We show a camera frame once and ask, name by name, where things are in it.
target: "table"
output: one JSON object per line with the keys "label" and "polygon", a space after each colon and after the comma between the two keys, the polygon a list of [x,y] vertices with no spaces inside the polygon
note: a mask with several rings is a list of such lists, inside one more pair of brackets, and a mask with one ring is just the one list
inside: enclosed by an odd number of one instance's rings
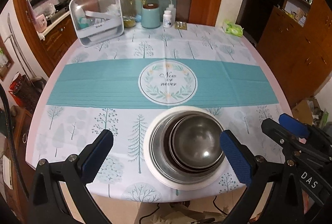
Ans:
{"label": "table", "polygon": [[260,129],[265,118],[291,111],[272,72],[244,37],[188,24],[188,30],[126,29],[116,39],[83,47],[77,40],[51,75],[30,127],[26,161],[62,161],[79,154],[102,129],[114,146],[90,192],[140,202],[202,198],[243,186],[231,166],[209,186],[181,191],[149,171],[142,142],[167,108],[197,106],[215,115],[253,154],[284,161],[281,147]]}

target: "green tissue package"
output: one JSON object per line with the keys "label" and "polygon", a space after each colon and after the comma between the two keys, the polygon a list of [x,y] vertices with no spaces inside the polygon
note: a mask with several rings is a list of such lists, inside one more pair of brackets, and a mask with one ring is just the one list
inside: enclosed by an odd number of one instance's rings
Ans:
{"label": "green tissue package", "polygon": [[238,37],[242,37],[243,35],[243,28],[238,24],[230,22],[229,20],[224,20],[222,28],[226,34],[232,34]]}

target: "power cord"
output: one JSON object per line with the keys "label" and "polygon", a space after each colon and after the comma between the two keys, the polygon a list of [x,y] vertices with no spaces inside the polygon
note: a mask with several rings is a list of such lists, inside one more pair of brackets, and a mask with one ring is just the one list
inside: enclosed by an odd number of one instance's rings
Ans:
{"label": "power cord", "polygon": [[221,213],[223,213],[224,215],[228,215],[227,213],[225,213],[223,210],[221,210],[216,204],[215,204],[215,200],[217,199],[217,196],[215,196],[215,199],[213,200],[213,205],[215,206],[215,208],[217,208]]}
{"label": "power cord", "polygon": [[139,224],[142,224],[142,219],[143,218],[146,218],[146,217],[148,217],[148,216],[152,216],[155,212],[157,212],[158,210],[160,209],[160,207],[159,207],[159,203],[157,203],[157,209],[155,209],[151,214],[149,214],[149,215],[146,215],[146,216],[142,216],[140,219],[139,219],[139,221],[138,221],[138,223]]}

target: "white plate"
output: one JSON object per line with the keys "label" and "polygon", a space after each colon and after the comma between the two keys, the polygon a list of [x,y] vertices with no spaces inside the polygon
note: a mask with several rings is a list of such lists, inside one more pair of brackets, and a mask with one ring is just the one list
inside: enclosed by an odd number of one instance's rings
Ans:
{"label": "white plate", "polygon": [[197,107],[192,107],[192,106],[179,106],[179,107],[170,108],[170,109],[164,111],[163,113],[161,113],[160,115],[158,115],[152,121],[152,123],[149,125],[149,127],[145,133],[145,137],[144,137],[143,153],[144,153],[145,162],[146,162],[150,172],[153,174],[154,177],[156,177],[158,179],[158,181],[160,181],[164,185],[169,186],[174,189],[196,190],[196,189],[200,189],[200,188],[210,185],[211,183],[213,183],[215,180],[217,180],[222,175],[222,173],[226,169],[227,163],[228,163],[228,161],[226,161],[226,158],[224,158],[224,160],[222,161],[220,166],[206,180],[199,182],[199,183],[193,183],[193,184],[180,184],[180,183],[175,183],[175,182],[167,179],[166,177],[164,177],[158,171],[158,169],[154,166],[152,159],[150,157],[150,142],[151,142],[151,136],[153,134],[154,128],[157,125],[159,125],[163,121],[163,119],[165,117],[169,116],[170,114],[172,114],[174,112],[184,112],[184,111],[197,111],[197,112],[206,113],[218,121],[218,119],[215,116],[213,116],[211,113],[209,113],[208,111],[206,111],[202,108],[197,108]]}

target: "white bottle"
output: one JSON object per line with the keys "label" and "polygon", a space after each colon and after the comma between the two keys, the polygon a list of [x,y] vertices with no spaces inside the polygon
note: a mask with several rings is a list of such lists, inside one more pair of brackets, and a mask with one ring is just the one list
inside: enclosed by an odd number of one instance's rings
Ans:
{"label": "white bottle", "polygon": [[165,10],[163,15],[163,26],[165,28],[172,27],[172,13],[170,10]]}
{"label": "white bottle", "polygon": [[175,23],[176,8],[174,7],[172,0],[170,0],[170,1],[171,1],[171,3],[168,5],[166,10],[170,10],[172,13],[172,26],[173,26]]}

